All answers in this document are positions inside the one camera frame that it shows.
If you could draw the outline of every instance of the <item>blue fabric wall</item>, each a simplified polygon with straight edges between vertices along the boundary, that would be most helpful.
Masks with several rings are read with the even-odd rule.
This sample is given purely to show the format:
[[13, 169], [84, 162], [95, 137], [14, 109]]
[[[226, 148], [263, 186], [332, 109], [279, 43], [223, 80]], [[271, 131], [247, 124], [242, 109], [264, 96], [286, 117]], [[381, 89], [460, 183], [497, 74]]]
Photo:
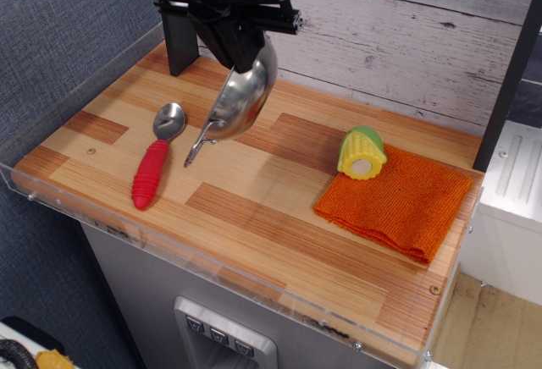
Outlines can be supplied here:
[[[0, 161], [13, 166], [28, 142], [131, 66], [143, 53], [69, 94], [159, 20], [152, 0], [0, 0]], [[85, 369], [136, 367], [74, 222], [1, 184], [0, 317], [12, 315], [60, 340]]]

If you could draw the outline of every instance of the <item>black cable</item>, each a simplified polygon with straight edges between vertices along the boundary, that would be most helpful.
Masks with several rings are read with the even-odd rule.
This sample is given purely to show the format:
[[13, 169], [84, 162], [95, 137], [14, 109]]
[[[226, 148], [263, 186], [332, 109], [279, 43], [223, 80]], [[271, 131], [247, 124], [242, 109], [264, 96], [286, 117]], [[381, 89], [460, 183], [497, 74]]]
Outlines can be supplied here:
[[16, 369], [38, 369], [30, 352], [12, 339], [0, 339], [0, 358], [13, 363]]

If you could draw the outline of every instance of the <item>metal bowl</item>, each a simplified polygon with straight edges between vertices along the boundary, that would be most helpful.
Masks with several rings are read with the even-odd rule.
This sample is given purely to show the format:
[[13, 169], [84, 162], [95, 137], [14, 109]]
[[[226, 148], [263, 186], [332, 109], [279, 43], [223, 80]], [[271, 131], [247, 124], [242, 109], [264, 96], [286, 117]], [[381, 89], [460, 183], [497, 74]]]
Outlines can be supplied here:
[[246, 132], [263, 108], [277, 80], [279, 70], [277, 55], [267, 36], [252, 69], [237, 73], [235, 69], [224, 82], [220, 93], [207, 116], [202, 132], [185, 160], [185, 167], [194, 161], [205, 142], [234, 139]]

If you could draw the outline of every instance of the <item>orange cloth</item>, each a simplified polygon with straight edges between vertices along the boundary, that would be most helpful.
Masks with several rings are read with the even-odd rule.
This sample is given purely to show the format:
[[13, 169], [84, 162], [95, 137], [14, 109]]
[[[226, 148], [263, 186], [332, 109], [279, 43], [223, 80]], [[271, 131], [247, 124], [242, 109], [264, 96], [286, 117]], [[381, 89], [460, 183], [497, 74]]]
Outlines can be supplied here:
[[450, 168], [390, 145], [373, 179], [340, 173], [314, 206], [321, 217], [429, 264], [473, 181]]

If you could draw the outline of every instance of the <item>wooden tabletop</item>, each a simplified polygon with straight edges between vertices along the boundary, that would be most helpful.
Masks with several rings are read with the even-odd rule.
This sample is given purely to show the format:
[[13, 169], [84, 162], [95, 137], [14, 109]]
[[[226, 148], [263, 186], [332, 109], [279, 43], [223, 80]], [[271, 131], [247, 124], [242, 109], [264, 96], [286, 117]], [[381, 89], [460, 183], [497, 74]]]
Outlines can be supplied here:
[[[70, 215], [206, 268], [306, 325], [413, 364], [442, 300], [430, 288], [443, 289], [450, 278], [478, 196], [483, 175], [471, 166], [480, 139], [279, 80], [252, 128], [204, 145], [184, 168], [227, 74], [199, 58], [173, 77], [162, 44], [26, 156], [13, 179]], [[157, 197], [142, 212], [130, 199], [131, 183], [167, 102], [183, 107], [187, 126], [171, 141]], [[474, 179], [428, 267], [312, 210], [337, 174], [342, 138], [360, 124]]]

